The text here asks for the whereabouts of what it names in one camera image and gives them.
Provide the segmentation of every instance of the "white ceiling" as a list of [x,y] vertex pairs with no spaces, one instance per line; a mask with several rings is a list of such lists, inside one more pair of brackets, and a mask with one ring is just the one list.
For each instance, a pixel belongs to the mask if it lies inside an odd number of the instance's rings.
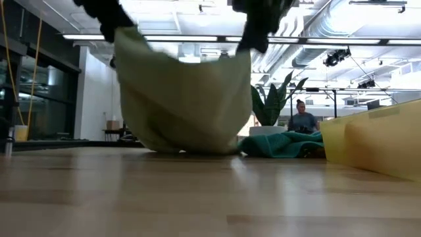
[[[46,22],[64,34],[99,34],[99,24],[88,17],[83,9],[74,6],[72,0],[16,0],[29,11],[41,16]],[[227,6],[226,0],[190,0],[190,1],[157,1],[157,0],[120,0],[129,15],[139,24],[144,34],[182,34],[182,35],[227,35],[240,36],[242,34],[245,15],[235,13]],[[278,36],[298,36],[305,22],[316,14],[327,0],[312,0],[313,5],[294,7],[281,21]],[[407,0],[407,10],[403,14],[397,13],[398,7],[369,7],[354,8],[346,18],[346,22],[353,21],[364,24],[351,36],[355,37],[421,37],[420,0]],[[199,12],[199,3],[214,5],[204,7]],[[182,43],[152,43],[160,51],[165,51],[177,57],[180,54]],[[235,51],[235,44],[221,43],[188,43],[181,46],[200,49],[219,49],[230,52]],[[253,56],[253,69],[262,73],[254,74],[252,82],[258,82],[270,67],[284,57],[282,53],[288,45],[271,45],[266,55]],[[351,53],[361,68],[369,73],[375,72],[376,79],[387,86],[391,71],[409,62],[421,60],[419,47],[351,47]],[[93,42],[91,51],[100,59],[107,61],[112,55],[112,46],[104,42]],[[358,82],[358,78],[365,75],[352,59],[333,68],[326,68],[322,61],[326,57],[322,54],[312,61],[304,70],[296,70],[297,78],[309,77],[307,86],[354,86],[350,82]],[[280,83],[287,73],[291,71],[290,63],[280,65],[269,82]]]

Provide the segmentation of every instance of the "desk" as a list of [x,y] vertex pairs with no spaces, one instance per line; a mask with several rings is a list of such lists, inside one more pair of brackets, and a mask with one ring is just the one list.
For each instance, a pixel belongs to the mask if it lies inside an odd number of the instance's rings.
[[121,130],[103,130],[106,142],[117,142],[123,131]]

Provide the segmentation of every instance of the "light green cloth bag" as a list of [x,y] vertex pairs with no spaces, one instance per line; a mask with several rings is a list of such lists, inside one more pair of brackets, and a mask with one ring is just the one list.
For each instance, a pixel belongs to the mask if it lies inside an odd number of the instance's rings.
[[181,63],[153,51],[136,27],[118,28],[115,55],[121,107],[130,130],[159,152],[229,154],[250,117],[249,51]]

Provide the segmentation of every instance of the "wooden floor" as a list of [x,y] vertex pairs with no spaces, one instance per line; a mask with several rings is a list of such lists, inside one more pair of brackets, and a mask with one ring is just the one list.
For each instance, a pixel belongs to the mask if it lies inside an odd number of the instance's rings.
[[420,237],[421,185],[325,160],[15,153],[0,236]]

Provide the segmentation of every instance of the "ceiling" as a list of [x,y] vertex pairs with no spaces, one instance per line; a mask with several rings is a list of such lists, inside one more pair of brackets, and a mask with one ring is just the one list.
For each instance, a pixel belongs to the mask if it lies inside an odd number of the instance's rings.
[[[99,24],[88,17],[72,0],[16,0],[29,11],[64,34],[100,34]],[[332,0],[318,17],[328,0],[299,0],[282,19],[276,36],[358,37],[358,38],[419,38],[421,37],[421,1],[406,0],[406,11],[401,6],[354,6],[349,0]],[[227,0],[120,0],[128,14],[138,23],[144,34],[226,35],[242,34],[245,15],[235,13]],[[220,51],[233,55],[234,43],[152,43],[153,48],[173,57],[194,54],[202,61],[215,60]],[[108,62],[112,45],[102,41],[89,42],[91,52]],[[350,47],[352,58],[335,67],[322,64],[326,53],[338,47],[271,45],[265,55],[252,52],[252,84],[280,84],[295,69],[296,80],[309,77],[307,87],[351,87],[366,80],[368,74],[378,86],[391,86],[391,80],[410,65],[410,73],[421,70],[419,47]],[[305,66],[296,67],[293,60],[305,56]]]

